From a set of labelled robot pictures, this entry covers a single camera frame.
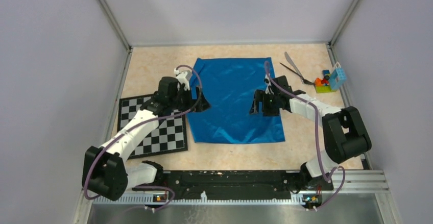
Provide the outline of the blue satin napkin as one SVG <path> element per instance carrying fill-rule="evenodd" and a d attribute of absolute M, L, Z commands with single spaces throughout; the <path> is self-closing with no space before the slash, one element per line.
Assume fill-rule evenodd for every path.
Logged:
<path fill-rule="evenodd" d="M 203 95 L 211 107 L 190 112 L 187 119 L 195 142 L 256 144 L 284 142 L 281 117 L 250 114 L 254 92 L 265 90 L 262 58 L 198 58 L 190 85 L 203 86 Z"/>

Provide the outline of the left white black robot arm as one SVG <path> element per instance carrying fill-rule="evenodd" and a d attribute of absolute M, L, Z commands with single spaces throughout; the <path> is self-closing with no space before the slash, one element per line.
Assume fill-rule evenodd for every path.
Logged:
<path fill-rule="evenodd" d="M 181 75 L 163 77 L 158 90 L 145 101 L 133 118 L 118 133 L 85 153 L 82 187 L 85 197 L 91 200 L 89 192 L 109 200 L 119 199 L 130 188 L 146 184 L 150 189 L 162 187 L 164 177 L 160 165 L 148 161 L 127 168 L 126 161 L 137 146 L 162 120 L 183 116 L 189 112 L 203 112 L 210 108 L 203 95 L 203 85 L 199 82 L 196 98 L 189 85 L 189 79 Z"/>

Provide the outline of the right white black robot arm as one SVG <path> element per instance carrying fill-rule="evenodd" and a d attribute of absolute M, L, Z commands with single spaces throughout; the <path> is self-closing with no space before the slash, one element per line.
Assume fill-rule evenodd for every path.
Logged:
<path fill-rule="evenodd" d="M 341 163 L 371 149 L 371 139 L 357 108 L 328 105 L 305 91 L 292 90 L 285 76 L 265 77 L 264 82 L 266 89 L 254 92 L 250 114 L 278 116 L 285 110 L 315 124 L 317 155 L 301 165 L 297 178 L 301 187 L 314 189 L 320 180 L 330 181 Z"/>

